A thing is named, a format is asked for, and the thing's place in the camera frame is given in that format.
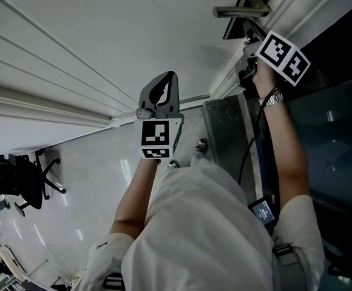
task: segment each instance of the shoe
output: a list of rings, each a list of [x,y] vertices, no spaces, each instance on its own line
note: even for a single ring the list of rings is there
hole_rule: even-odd
[[[177,161],[171,161],[168,166],[166,167],[167,170],[169,169],[177,169],[180,168],[180,165],[178,164]]]
[[[206,153],[207,151],[207,141],[202,139],[199,139],[198,142],[196,142],[195,145],[195,152],[202,152],[203,154]]]
[[[4,202],[5,202],[5,207],[6,207],[6,209],[10,209],[10,204],[7,202],[6,199],[4,199]]]

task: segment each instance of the silver watch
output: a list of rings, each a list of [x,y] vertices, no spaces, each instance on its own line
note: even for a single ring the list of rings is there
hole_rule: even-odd
[[[260,99],[260,105],[262,105],[263,101],[264,101],[264,98]],[[278,104],[279,102],[283,102],[283,101],[284,101],[283,94],[281,94],[281,92],[278,92],[278,93],[272,95],[268,99],[268,102],[266,103],[266,106],[273,105],[273,104]]]

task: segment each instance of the small display screen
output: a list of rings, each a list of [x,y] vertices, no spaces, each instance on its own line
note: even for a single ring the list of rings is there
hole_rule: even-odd
[[[255,205],[252,208],[254,214],[258,219],[266,225],[267,223],[270,223],[274,221],[274,215],[272,213],[272,210],[269,208],[269,205],[266,201],[260,202],[259,204]]]

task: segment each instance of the black office chair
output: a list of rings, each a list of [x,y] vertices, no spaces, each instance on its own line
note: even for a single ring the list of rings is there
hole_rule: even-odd
[[[0,155],[0,194],[21,195],[26,202],[23,205],[15,202],[15,208],[22,216],[25,216],[24,209],[29,205],[41,209],[43,196],[45,200],[49,199],[45,183],[59,193],[66,192],[47,179],[47,173],[55,163],[59,164],[60,160],[54,159],[45,170],[42,170],[39,156],[43,152],[43,150],[36,152],[36,164],[30,162],[27,155],[10,156],[9,160]]]

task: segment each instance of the cable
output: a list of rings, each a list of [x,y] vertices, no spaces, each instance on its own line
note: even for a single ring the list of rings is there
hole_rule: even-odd
[[[254,131],[254,134],[258,134],[259,133],[259,130],[260,130],[260,126],[259,126],[259,121],[261,119],[261,116],[262,116],[262,112],[263,112],[263,109],[265,108],[266,106],[266,103],[268,102],[269,98],[272,97],[272,95],[278,90],[278,86],[276,85],[271,91],[270,93],[264,98],[262,104],[261,104],[261,107],[260,107],[260,110],[257,114],[257,119],[253,125],[253,131]],[[246,162],[246,158],[248,157],[248,154],[250,152],[250,148],[253,144],[253,142],[256,140],[256,137],[253,137],[252,140],[250,140],[249,142],[249,145],[246,149],[246,152],[245,154],[243,155],[243,159],[242,159],[242,163],[241,163],[241,168],[239,170],[239,176],[238,176],[238,185],[241,184],[241,178],[242,178],[242,171],[243,171],[243,167],[245,166],[245,162]]]

